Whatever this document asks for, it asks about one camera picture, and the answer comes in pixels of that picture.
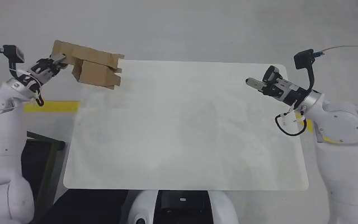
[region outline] yellow tape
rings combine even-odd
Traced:
[[[299,114],[296,114],[296,118],[300,118],[301,115]],[[313,126],[312,126],[312,120],[307,120],[307,130],[309,130],[310,132],[313,133]],[[326,141],[326,142],[331,142],[331,143],[340,143],[340,142],[336,142],[336,141],[333,141],[329,138],[326,138],[325,136],[323,136],[323,139]]]
[[[79,101],[45,101],[44,106],[37,104],[26,104],[23,107],[25,112],[76,112],[79,108]]]

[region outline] black panel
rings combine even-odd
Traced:
[[[213,224],[207,191],[160,190],[154,224]]]

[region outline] cardboard flap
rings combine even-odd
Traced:
[[[119,86],[120,77],[107,66],[84,60],[79,82],[95,86]]]
[[[107,52],[101,52],[92,48],[74,48],[72,56],[89,62],[95,62],[97,64],[103,64],[105,66],[117,69],[119,55],[111,54]]]

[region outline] black bracket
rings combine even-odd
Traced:
[[[296,54],[294,57],[296,69],[307,69],[308,78],[309,78],[309,88],[307,89],[308,93],[311,92],[314,85],[314,74],[312,64],[314,63],[314,54],[313,49],[305,50]]]

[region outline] black cable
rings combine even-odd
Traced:
[[[277,120],[278,118],[280,118],[281,117],[281,114],[279,114],[279,115],[277,115],[276,117],[275,117],[275,122],[276,122],[276,125],[279,127],[279,129],[283,132],[283,133],[285,133],[285,134],[287,134],[288,136],[299,136],[300,134],[302,134],[305,130],[306,130],[306,128],[307,128],[307,121],[306,121],[306,118],[303,120],[303,129],[299,132],[299,133],[296,133],[296,134],[290,134],[290,133],[287,133],[285,130],[283,130],[282,129],[282,127],[280,126],[280,124],[279,124],[279,121]]]
[[[45,102],[44,102],[44,100],[43,100],[41,94],[39,95],[39,98],[36,99],[36,102],[37,102],[37,104],[38,104],[39,106],[43,106],[43,105],[45,104]]]

